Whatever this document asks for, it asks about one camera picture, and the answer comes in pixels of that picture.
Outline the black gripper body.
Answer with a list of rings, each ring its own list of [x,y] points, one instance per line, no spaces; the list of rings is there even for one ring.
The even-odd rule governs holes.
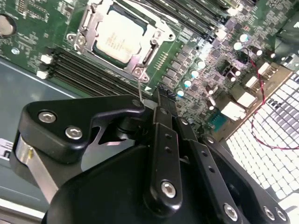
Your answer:
[[[181,162],[183,203],[171,217],[157,217],[143,200],[149,151],[130,147],[70,179],[53,197],[46,224],[215,224],[217,218]]]

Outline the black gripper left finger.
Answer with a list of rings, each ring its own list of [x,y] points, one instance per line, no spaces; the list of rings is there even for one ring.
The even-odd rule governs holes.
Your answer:
[[[158,87],[145,104],[131,95],[27,104],[13,146],[15,172],[36,183],[50,205],[70,179],[130,147],[145,147],[144,203],[155,215],[175,214],[183,193],[168,93]]]

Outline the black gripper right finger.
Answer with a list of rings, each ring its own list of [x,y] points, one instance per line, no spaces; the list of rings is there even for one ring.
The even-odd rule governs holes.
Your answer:
[[[212,136],[197,139],[191,125],[178,116],[176,97],[167,94],[168,108],[179,135],[180,149],[188,157],[203,191],[209,224],[288,224],[279,204],[242,168]]]

